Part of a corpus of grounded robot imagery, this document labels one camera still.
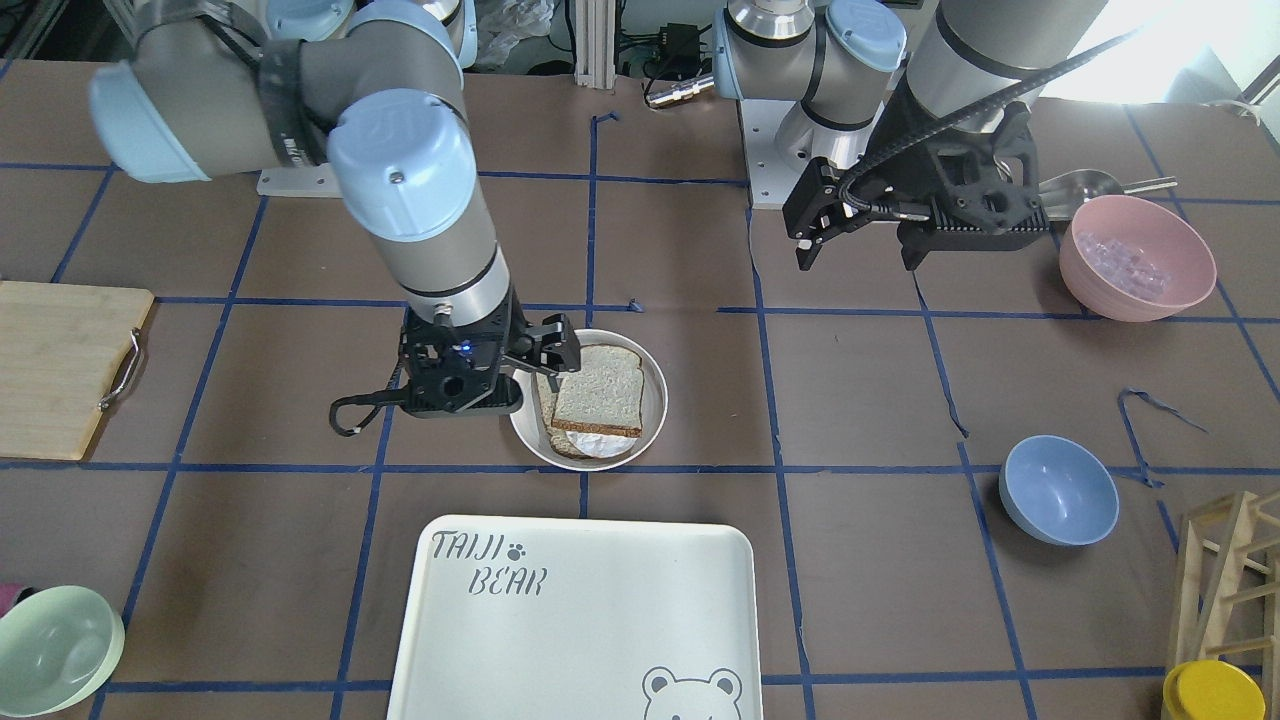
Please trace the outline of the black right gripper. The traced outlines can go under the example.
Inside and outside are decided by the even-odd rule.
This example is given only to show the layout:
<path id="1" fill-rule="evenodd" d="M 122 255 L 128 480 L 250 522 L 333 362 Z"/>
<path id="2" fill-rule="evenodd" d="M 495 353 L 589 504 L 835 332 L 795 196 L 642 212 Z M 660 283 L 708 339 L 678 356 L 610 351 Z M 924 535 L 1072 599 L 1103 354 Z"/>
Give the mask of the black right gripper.
<path id="1" fill-rule="evenodd" d="M 411 416 L 506 415 L 521 409 L 521 370 L 549 378 L 579 372 L 581 343 L 563 313 L 532 324 L 511 290 L 483 319 L 456 325 L 444 313 L 429 319 L 408 311 L 399 337 L 407 372 L 397 405 Z"/>

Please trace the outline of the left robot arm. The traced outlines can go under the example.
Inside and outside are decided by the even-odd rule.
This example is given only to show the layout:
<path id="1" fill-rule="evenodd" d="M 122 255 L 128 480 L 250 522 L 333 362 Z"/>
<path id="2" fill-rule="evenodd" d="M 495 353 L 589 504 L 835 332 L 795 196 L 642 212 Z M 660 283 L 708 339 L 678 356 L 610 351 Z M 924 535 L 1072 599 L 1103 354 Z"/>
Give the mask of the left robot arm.
<path id="1" fill-rule="evenodd" d="M 786 101 L 799 164 L 783 223 L 806 272 L 833 238 L 893 223 L 902 264 L 1048 236 L 1030 110 L 1076 67 L 1102 1 L 941 1 L 913 42 L 881 1 L 728 1 L 716 91 Z"/>

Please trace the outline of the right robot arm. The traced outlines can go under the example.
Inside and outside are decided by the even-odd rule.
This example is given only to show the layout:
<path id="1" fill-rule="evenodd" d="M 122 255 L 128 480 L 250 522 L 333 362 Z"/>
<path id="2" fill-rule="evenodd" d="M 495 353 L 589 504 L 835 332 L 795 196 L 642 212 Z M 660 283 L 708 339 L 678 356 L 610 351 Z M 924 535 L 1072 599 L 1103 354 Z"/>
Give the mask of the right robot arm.
<path id="1" fill-rule="evenodd" d="M 141 1 L 133 55 L 97 70 L 90 111 L 136 181 L 328 164 L 406 295 L 402 386 L 335 400 L 422 419 L 506 415 L 515 372 L 581 366 L 563 314 L 524 315 L 477 178 L 453 12 L 372 1 L 348 32 L 282 38 L 238 1 Z"/>

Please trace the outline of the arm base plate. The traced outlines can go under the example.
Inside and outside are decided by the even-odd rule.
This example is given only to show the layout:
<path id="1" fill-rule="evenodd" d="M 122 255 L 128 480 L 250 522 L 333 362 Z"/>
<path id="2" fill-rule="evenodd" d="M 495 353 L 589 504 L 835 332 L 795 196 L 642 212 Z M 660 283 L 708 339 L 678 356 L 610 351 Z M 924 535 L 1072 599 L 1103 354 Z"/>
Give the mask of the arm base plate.
<path id="1" fill-rule="evenodd" d="M 319 167 L 268 168 L 260 172 L 257 192 L 268 197 L 342 199 L 343 192 L 329 163 Z"/>
<path id="2" fill-rule="evenodd" d="M 780 210 L 809 159 L 829 156 L 835 133 L 800 101 L 744 99 L 739 113 L 751 208 Z"/>

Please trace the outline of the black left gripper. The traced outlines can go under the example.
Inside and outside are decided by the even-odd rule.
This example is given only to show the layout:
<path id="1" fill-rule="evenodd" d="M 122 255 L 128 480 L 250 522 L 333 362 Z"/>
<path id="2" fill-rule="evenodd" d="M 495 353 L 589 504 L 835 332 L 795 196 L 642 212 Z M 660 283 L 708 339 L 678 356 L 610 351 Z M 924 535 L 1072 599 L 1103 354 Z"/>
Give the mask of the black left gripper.
<path id="1" fill-rule="evenodd" d="M 840 170 L 812 159 L 783 202 L 797 269 L 809 272 L 827 242 L 873 222 L 897 222 L 908 272 L 931 252 L 1016 251 L 1046 237 L 1030 109 L 1016 100 L 1001 117 L 991 132 L 943 129 L 860 176 L 850 192 L 867 211 L 838 199 Z"/>

